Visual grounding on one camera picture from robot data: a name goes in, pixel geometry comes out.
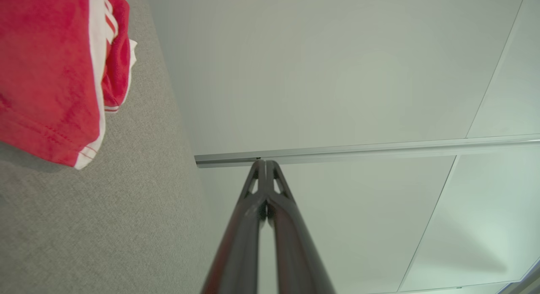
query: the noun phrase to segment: red towel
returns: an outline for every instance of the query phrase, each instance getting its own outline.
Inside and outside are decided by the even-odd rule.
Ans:
[[[129,89],[128,17],[125,0],[0,0],[0,140],[85,167]]]

